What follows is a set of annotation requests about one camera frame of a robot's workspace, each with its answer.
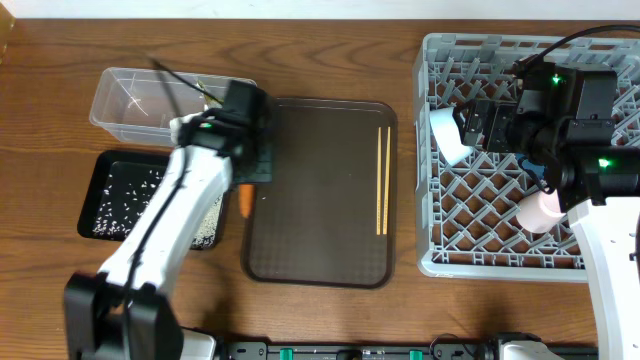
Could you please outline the dark brown serving tray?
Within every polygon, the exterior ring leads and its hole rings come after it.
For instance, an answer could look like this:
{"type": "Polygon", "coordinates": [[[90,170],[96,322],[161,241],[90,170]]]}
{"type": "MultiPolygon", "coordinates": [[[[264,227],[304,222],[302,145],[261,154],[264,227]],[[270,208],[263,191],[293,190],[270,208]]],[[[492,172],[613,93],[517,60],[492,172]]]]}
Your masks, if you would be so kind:
{"type": "Polygon", "coordinates": [[[279,98],[271,182],[256,188],[242,265],[255,281],[376,289],[394,269],[397,116],[384,103],[279,98]],[[378,127],[381,220],[391,128],[388,234],[376,235],[378,127]]]}

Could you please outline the blue plate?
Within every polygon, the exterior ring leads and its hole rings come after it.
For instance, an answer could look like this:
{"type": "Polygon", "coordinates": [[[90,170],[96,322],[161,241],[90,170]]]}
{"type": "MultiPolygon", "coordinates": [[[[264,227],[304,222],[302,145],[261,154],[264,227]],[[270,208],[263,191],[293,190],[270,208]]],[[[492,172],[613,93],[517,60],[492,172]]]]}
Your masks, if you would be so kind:
{"type": "Polygon", "coordinates": [[[519,168],[531,178],[538,190],[543,193],[547,193],[549,188],[547,184],[540,178],[540,175],[544,175],[544,168],[530,163],[529,160],[522,154],[517,154],[516,160],[519,168]]]}

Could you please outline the pink cup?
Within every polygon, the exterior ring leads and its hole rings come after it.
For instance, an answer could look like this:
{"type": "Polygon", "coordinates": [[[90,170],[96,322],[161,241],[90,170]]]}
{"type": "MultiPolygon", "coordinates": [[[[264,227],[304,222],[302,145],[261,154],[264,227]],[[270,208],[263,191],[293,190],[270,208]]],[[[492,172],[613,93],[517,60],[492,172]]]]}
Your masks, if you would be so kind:
{"type": "Polygon", "coordinates": [[[522,199],[518,207],[516,220],[531,233],[546,233],[565,216],[556,191],[550,194],[538,191],[522,199]]]}

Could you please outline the orange carrot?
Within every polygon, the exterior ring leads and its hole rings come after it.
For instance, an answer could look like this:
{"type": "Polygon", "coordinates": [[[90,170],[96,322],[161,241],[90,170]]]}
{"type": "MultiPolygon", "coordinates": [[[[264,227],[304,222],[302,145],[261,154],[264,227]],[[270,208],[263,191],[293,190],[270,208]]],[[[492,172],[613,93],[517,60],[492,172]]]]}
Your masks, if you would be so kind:
{"type": "Polygon", "coordinates": [[[254,207],[255,186],[241,184],[238,186],[238,201],[240,214],[244,219],[249,219],[254,207]]]}

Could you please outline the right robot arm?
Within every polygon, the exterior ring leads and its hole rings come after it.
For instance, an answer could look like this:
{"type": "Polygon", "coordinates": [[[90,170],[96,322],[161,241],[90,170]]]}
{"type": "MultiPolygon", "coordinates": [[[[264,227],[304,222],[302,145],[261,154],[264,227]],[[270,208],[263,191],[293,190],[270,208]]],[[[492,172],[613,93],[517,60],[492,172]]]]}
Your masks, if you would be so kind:
{"type": "Polygon", "coordinates": [[[639,151],[615,146],[617,74],[604,64],[542,62],[515,102],[470,100],[452,112],[459,141],[520,153],[545,169],[585,261],[604,359],[639,356],[639,151]]]}

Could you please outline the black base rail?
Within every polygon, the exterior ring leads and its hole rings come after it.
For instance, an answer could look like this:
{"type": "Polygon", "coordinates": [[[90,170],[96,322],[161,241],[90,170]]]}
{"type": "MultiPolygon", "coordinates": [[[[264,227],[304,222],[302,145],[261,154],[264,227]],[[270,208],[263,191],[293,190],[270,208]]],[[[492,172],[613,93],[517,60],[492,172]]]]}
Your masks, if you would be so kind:
{"type": "Polygon", "coordinates": [[[457,360],[457,359],[597,359],[584,346],[548,346],[530,333],[498,333],[469,342],[445,333],[428,344],[312,344],[261,341],[220,342],[219,360],[457,360]]]}

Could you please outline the light blue rice bowl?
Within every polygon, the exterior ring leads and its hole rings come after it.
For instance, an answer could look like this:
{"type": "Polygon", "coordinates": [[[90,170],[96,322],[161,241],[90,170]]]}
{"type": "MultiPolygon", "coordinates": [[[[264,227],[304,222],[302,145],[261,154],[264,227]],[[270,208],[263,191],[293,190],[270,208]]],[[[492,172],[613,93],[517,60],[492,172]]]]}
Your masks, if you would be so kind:
{"type": "Polygon", "coordinates": [[[449,165],[456,165],[473,152],[471,146],[462,143],[453,107],[431,111],[429,122],[440,153],[449,165]]]}

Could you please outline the pile of white rice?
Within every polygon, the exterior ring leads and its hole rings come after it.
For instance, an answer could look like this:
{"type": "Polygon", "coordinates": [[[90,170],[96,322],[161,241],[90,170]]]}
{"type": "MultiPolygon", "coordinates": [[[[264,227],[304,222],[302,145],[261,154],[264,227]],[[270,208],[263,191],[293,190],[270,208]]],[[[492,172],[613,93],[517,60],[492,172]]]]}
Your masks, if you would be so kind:
{"type": "Polygon", "coordinates": [[[89,225],[91,238],[123,241],[159,188],[165,166],[114,163],[99,192],[96,214],[89,225]]]}

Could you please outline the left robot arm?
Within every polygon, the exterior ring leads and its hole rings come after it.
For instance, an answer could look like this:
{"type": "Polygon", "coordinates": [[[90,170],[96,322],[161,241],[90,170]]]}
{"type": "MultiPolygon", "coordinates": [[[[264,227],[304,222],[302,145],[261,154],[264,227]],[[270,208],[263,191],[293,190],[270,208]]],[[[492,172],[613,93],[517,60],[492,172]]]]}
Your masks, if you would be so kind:
{"type": "Polygon", "coordinates": [[[230,81],[219,107],[176,117],[164,177],[119,248],[64,289],[71,359],[212,359],[214,336],[182,327],[171,293],[202,220],[232,186],[259,182],[274,119],[271,97],[230,81]]]}

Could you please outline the grey dishwasher rack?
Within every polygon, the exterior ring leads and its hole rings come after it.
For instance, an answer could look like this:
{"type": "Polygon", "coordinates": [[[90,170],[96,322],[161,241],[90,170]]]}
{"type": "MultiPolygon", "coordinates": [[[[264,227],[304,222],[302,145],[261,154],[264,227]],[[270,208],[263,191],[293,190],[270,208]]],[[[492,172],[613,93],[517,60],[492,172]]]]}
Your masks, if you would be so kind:
{"type": "Polygon", "coordinates": [[[542,62],[604,64],[617,74],[611,142],[639,151],[639,43],[635,39],[432,33],[417,55],[418,265],[432,277],[583,282],[586,267],[569,218],[546,233],[524,230],[518,203],[538,192],[520,153],[480,146],[456,165],[440,153],[431,111],[486,99],[515,102],[520,76],[542,62]]]}

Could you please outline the black tray bin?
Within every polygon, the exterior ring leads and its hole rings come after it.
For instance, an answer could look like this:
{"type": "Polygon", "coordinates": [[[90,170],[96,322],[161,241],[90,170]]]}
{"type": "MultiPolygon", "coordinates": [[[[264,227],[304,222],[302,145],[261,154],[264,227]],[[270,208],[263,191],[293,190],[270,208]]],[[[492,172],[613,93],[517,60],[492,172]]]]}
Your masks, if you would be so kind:
{"type": "Polygon", "coordinates": [[[99,155],[79,216],[78,234],[123,241],[163,179],[165,154],[108,150],[99,155]]]}

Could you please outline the white tissue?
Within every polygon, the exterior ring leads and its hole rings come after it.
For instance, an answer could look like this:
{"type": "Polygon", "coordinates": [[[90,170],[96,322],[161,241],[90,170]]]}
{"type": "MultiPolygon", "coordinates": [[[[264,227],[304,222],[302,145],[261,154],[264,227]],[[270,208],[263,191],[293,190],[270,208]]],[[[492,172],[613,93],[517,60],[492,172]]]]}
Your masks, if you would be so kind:
{"type": "Polygon", "coordinates": [[[169,122],[170,137],[174,145],[178,145],[179,132],[183,124],[189,123],[194,117],[199,116],[199,113],[192,113],[181,117],[173,118],[169,122]]]}

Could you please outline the clear plastic bin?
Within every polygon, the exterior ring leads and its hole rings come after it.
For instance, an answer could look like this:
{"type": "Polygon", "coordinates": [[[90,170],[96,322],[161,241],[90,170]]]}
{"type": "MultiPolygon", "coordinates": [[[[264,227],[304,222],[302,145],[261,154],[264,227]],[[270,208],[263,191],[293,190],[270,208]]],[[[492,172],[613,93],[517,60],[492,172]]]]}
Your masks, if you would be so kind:
{"type": "MultiPolygon", "coordinates": [[[[231,80],[256,85],[247,78],[183,72],[178,75],[194,85],[202,81],[205,89],[221,100],[231,80]]],[[[181,115],[205,110],[202,93],[169,74],[165,79],[181,115]]],[[[173,147],[169,122],[177,116],[156,71],[111,67],[101,75],[89,120],[124,143],[173,147]]]]}

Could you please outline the yellow green snack wrapper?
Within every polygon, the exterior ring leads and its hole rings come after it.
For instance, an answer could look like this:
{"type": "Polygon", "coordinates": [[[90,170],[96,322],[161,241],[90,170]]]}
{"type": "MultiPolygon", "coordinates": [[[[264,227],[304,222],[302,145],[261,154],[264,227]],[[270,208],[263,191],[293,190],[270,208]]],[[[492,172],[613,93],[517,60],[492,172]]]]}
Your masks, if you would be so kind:
{"type": "Polygon", "coordinates": [[[198,80],[196,82],[196,86],[201,90],[201,93],[204,97],[204,109],[208,110],[211,108],[221,108],[223,106],[223,101],[218,97],[214,96],[210,92],[205,89],[205,84],[198,80]]]}

